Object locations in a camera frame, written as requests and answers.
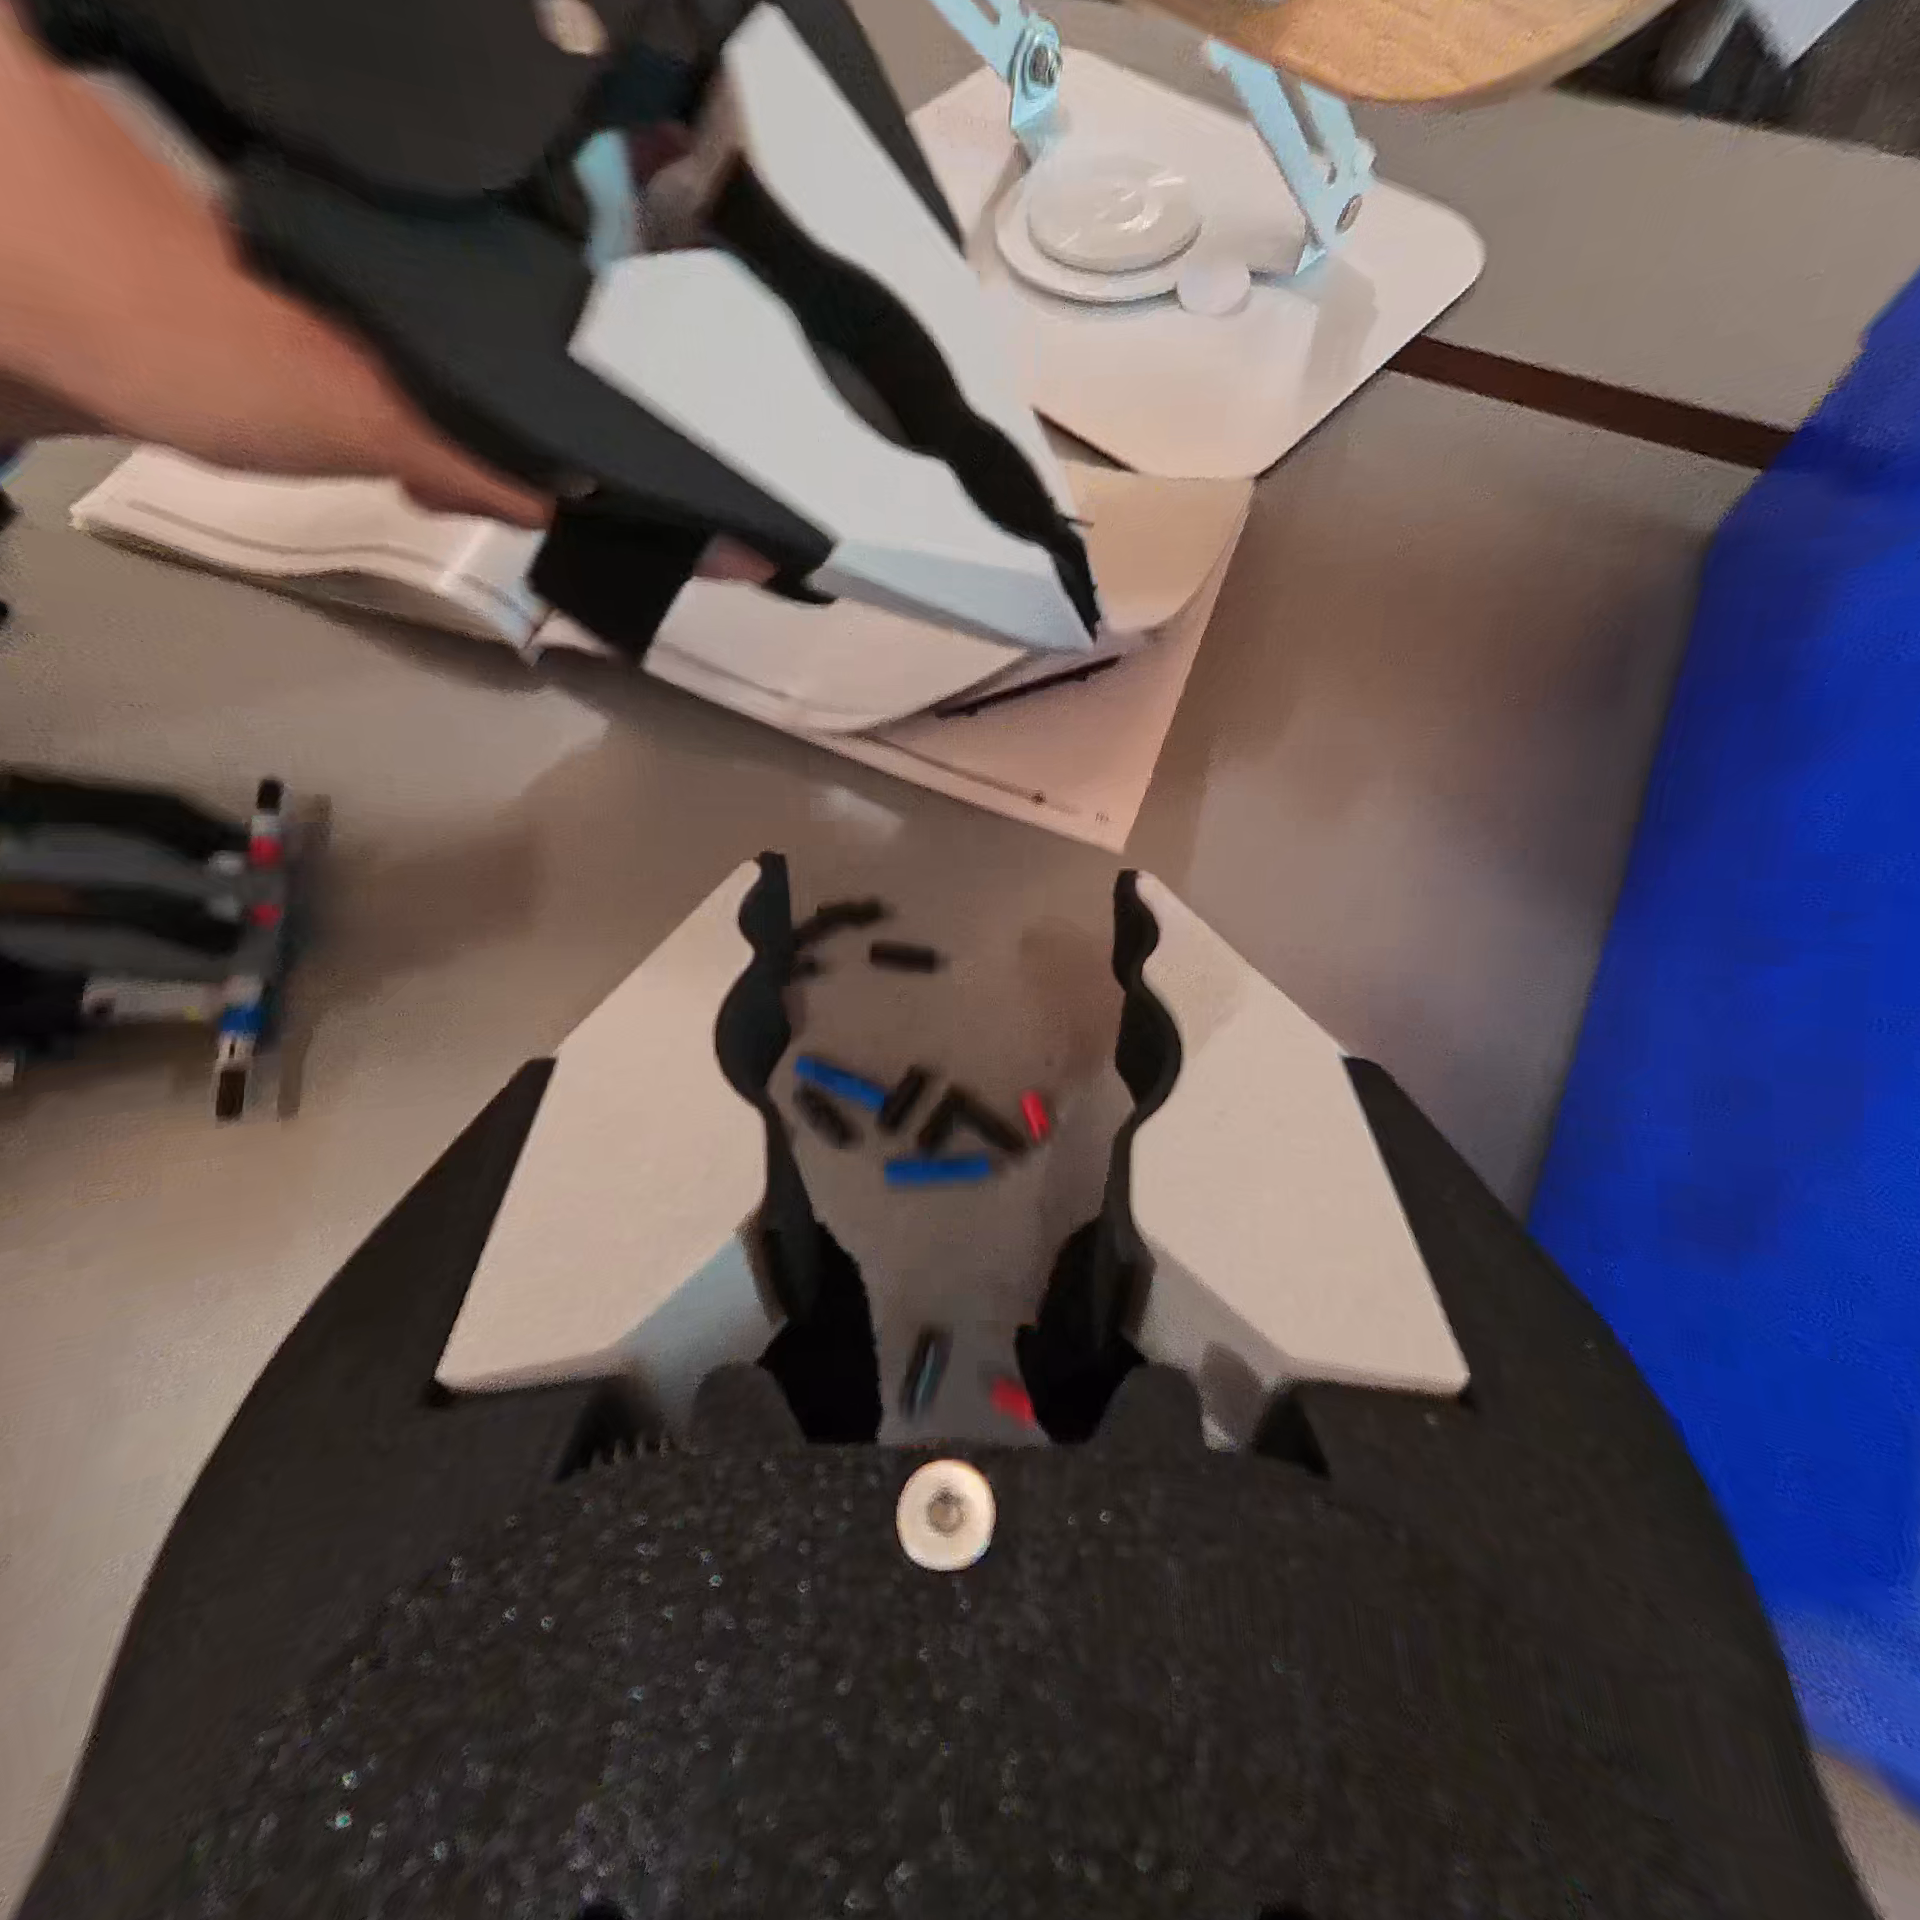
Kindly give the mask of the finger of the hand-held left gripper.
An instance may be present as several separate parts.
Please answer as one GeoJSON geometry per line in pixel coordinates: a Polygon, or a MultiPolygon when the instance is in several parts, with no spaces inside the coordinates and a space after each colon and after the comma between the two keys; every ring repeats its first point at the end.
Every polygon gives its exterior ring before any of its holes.
{"type": "Polygon", "coordinates": [[[710,224],[804,343],[993,521],[1074,521],[964,236],[850,9],[755,5],[715,84],[737,160],[710,224]]]}
{"type": "Polygon", "coordinates": [[[821,591],[1027,650],[1093,648],[1097,623],[1039,541],[998,528],[948,461],[859,421],[779,296],[733,258],[615,262],[569,357],[821,532],[821,591]]]}

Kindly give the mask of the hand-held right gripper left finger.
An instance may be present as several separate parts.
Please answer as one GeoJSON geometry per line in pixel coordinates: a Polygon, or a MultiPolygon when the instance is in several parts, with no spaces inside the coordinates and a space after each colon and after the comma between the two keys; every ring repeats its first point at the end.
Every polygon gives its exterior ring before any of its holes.
{"type": "Polygon", "coordinates": [[[811,1437],[881,1432],[874,1303],[771,1093],[790,904],[782,854],[743,861],[551,1055],[442,1388],[613,1383],[683,1436],[708,1374],[773,1353],[811,1437]]]}

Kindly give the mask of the blue black lego truck model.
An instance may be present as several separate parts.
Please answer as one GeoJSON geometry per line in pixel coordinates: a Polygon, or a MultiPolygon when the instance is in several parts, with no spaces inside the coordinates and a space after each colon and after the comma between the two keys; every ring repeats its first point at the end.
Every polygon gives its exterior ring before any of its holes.
{"type": "Polygon", "coordinates": [[[331,806],[263,777],[245,816],[164,786],[5,767],[2,1074],[117,1026],[209,1042],[220,1125],[279,1065],[331,806]]]}

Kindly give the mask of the person's left hand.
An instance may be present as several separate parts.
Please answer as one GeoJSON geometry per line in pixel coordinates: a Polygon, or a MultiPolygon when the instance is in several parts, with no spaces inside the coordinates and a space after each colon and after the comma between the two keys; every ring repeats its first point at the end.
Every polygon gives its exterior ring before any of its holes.
{"type": "Polygon", "coordinates": [[[396,481],[545,528],[555,504],[452,442],[350,333],[255,278],[220,208],[5,6],[2,439],[396,481]]]}

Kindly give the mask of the lego instruction booklet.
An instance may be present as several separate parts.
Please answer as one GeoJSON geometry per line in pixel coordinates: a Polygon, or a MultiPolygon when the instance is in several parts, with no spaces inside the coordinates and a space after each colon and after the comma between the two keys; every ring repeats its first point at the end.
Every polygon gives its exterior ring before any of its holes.
{"type": "MultiPolygon", "coordinates": [[[[1068,461],[1108,628],[1021,655],[859,606],[693,583],[642,670],[930,793],[1122,852],[1210,628],[1254,486],[1068,461]]],[[[531,532],[431,513],[391,484],[291,481],[130,452],[77,532],[333,607],[541,655],[613,661],[538,601],[531,532]]]]}

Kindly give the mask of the blue storage bin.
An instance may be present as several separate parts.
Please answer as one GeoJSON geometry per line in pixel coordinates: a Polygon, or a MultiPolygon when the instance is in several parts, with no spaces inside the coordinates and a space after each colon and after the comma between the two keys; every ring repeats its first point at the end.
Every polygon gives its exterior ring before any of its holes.
{"type": "Polygon", "coordinates": [[[1917,1789],[1917,281],[1716,529],[1530,1228],[1917,1789]]]}

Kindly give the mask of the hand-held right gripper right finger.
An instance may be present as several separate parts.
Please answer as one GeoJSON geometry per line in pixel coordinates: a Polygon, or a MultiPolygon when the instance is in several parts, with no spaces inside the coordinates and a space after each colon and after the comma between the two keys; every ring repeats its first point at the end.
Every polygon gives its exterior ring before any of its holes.
{"type": "Polygon", "coordinates": [[[1357,1060],[1145,870],[1114,886],[1124,1109],[1020,1374],[1086,1441],[1140,1365],[1182,1376],[1214,1449],[1309,1385],[1457,1402],[1469,1365],[1369,1120],[1357,1060]]]}

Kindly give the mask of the pile of small lego pins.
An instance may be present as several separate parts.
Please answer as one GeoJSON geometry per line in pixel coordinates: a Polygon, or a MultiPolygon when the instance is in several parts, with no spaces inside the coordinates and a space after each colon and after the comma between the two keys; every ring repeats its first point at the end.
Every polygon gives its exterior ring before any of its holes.
{"type": "MultiPolygon", "coordinates": [[[[804,991],[831,968],[831,951],[892,983],[934,981],[948,968],[938,943],[890,932],[882,896],[831,896],[809,906],[790,936],[787,981],[804,991]]],[[[875,1178],[859,1197],[884,1201],[974,1196],[1013,1170],[1049,1135],[1039,1093],[1021,1112],[993,1104],[964,1079],[925,1060],[877,1072],[822,1044],[798,1042],[789,1065],[789,1114],[821,1146],[852,1158],[875,1178]]],[[[871,1262],[871,1328],[881,1366],[881,1413],[906,1432],[930,1432],[938,1417],[987,1432],[1039,1437],[1039,1417],[1017,1365],[1002,1353],[987,1314],[974,1314],[966,1285],[929,1282],[929,1255],[887,1244],[871,1262]]]]}

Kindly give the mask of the wooden book stand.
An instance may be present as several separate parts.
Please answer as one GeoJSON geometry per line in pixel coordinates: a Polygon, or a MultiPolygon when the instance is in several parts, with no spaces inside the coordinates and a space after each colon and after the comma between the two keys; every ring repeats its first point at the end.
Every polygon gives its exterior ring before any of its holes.
{"type": "Polygon", "coordinates": [[[913,114],[1036,410],[1133,473],[1254,479],[1469,292],[1483,241],[1375,173],[1354,104],[1561,79],[1662,5],[1155,5],[1233,102],[929,5],[986,68],[913,114]]]}

